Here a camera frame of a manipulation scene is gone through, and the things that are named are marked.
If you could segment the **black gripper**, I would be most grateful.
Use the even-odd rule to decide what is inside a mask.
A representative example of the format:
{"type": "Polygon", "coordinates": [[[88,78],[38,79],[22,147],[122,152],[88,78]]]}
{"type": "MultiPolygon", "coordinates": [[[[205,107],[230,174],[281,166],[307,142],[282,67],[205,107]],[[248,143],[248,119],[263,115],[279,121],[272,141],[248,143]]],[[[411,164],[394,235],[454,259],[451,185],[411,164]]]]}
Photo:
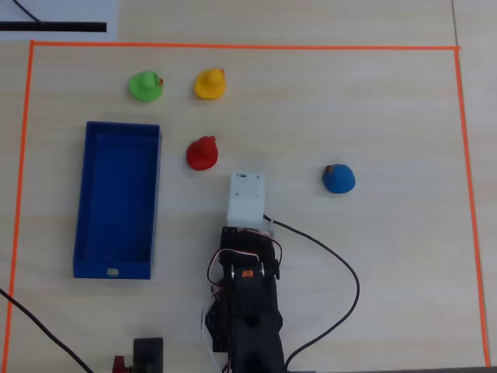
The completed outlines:
{"type": "Polygon", "coordinates": [[[230,270],[264,266],[266,276],[280,278],[281,245],[270,235],[255,229],[225,226],[221,231],[219,264],[230,270]]]}

